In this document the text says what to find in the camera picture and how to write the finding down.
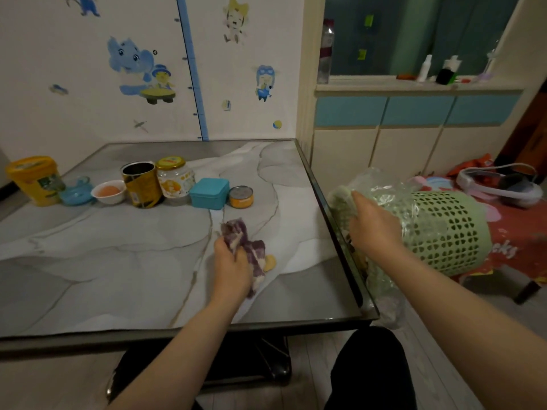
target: window sill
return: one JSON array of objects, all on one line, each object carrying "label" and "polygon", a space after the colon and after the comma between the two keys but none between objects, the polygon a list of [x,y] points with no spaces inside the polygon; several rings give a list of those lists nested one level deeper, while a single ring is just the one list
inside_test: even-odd
[{"label": "window sill", "polygon": [[487,82],[439,85],[434,81],[398,80],[395,76],[331,76],[326,85],[316,85],[316,92],[449,92],[449,91],[522,91],[524,86],[495,78]]}]

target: white headphones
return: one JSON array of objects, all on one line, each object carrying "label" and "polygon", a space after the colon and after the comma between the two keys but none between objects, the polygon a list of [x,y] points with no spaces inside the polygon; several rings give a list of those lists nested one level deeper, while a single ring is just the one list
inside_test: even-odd
[{"label": "white headphones", "polygon": [[[475,179],[473,179],[474,175],[486,175],[488,177],[505,177],[505,175],[500,173],[490,173],[488,171],[494,170],[496,168],[505,168],[505,167],[512,167],[514,165],[522,165],[524,167],[531,168],[534,170],[535,175],[532,179],[532,181],[529,181],[526,177],[523,177],[523,181],[518,184],[518,187],[509,187],[507,190],[501,190],[500,188],[492,188],[487,187],[484,185],[477,184]],[[464,192],[470,191],[470,190],[476,190],[481,191],[483,193],[492,194],[494,196],[499,197],[506,197],[510,199],[511,204],[514,204],[519,207],[523,208],[530,208],[531,206],[534,206],[541,198],[543,197],[543,190],[541,187],[534,183],[534,180],[537,177],[537,171],[536,169],[528,164],[523,164],[520,162],[516,162],[513,164],[507,164],[507,165],[500,165],[498,167],[486,167],[486,168],[479,168],[479,167],[470,167],[462,169],[458,173],[458,177],[456,178],[456,184],[459,185]],[[511,188],[520,188],[520,191],[511,190]]]}]

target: green sticky note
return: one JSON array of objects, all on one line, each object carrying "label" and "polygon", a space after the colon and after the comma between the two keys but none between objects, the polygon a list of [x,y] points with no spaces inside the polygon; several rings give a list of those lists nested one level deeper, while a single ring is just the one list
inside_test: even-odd
[{"label": "green sticky note", "polygon": [[368,14],[365,17],[365,27],[372,27],[374,20],[374,14]]}]

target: glass jar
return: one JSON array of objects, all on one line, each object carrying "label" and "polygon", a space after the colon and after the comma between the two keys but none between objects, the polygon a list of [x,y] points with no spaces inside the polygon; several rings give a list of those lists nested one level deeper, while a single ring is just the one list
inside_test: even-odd
[{"label": "glass jar", "polygon": [[165,157],[157,163],[158,181],[168,204],[190,204],[190,189],[196,184],[194,171],[182,157]]}]

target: pink food in bowl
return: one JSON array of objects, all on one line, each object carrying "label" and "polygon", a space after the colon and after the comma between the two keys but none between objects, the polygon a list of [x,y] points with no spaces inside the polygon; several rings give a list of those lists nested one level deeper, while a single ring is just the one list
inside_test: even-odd
[{"label": "pink food in bowl", "polygon": [[98,192],[95,193],[95,195],[97,197],[110,197],[115,196],[120,192],[121,190],[119,188],[114,187],[113,185],[107,185],[105,187],[102,187]]}]

